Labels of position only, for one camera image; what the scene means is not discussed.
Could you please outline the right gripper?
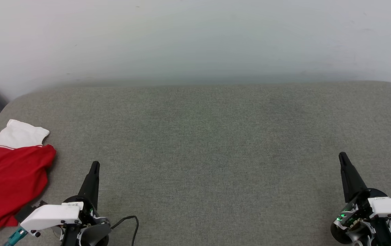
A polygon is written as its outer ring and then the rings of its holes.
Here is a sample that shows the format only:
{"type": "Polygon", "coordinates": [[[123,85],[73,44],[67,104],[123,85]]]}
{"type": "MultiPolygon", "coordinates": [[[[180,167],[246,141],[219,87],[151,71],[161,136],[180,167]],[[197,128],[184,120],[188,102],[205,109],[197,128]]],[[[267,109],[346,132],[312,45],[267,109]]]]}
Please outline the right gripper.
{"type": "Polygon", "coordinates": [[[372,215],[369,198],[387,198],[368,188],[345,152],[339,153],[344,200],[347,203],[331,224],[332,237],[354,246],[391,246],[391,217],[372,215]]]}

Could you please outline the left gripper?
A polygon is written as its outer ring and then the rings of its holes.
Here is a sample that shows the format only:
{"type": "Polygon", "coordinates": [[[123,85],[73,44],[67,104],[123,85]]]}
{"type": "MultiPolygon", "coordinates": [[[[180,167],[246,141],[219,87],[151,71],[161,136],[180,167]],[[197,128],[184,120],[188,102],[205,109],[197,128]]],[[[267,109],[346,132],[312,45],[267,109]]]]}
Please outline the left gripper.
{"type": "Polygon", "coordinates": [[[98,214],[100,163],[92,162],[91,168],[77,196],[64,201],[64,205],[79,207],[73,221],[62,221],[60,242],[62,246],[106,246],[111,226],[109,219],[98,214]]]}

